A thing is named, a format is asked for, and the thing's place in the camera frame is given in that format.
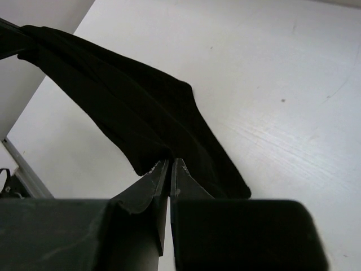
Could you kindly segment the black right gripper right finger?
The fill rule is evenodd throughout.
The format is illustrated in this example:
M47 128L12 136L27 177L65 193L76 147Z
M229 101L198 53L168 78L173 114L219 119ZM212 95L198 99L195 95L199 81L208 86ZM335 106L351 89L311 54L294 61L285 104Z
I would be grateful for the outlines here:
M177 270L328 270L308 210L292 200L216 199L177 159L171 173Z

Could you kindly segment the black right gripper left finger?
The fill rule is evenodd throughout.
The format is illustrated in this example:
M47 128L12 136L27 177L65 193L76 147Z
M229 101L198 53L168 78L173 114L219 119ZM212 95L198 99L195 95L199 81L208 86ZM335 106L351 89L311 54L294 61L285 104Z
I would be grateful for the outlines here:
M112 199L1 198L2 270L157 270L168 161Z

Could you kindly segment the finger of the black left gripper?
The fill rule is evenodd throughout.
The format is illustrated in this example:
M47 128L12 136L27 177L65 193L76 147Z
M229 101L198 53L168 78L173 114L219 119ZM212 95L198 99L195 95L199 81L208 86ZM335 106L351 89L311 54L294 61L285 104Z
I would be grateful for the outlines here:
M25 35L17 25L1 19L0 58L6 59L35 48L34 40Z

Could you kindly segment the black skirt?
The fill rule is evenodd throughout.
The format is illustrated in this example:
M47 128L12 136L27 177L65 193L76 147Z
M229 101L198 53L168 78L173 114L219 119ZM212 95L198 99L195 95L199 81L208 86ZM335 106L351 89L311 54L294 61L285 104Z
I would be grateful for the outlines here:
M40 68L81 107L136 174L181 158L213 197L250 198L188 83L57 29L25 25L21 31L35 44L19 59Z

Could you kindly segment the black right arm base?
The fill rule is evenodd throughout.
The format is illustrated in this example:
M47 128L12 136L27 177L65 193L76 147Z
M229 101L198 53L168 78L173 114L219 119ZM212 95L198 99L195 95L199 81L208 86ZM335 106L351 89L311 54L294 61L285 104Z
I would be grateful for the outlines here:
M11 175L11 172L7 168L1 168L1 173L6 173L6 180L4 187L1 191L1 198L27 198L29 196L26 188L21 181L15 176Z

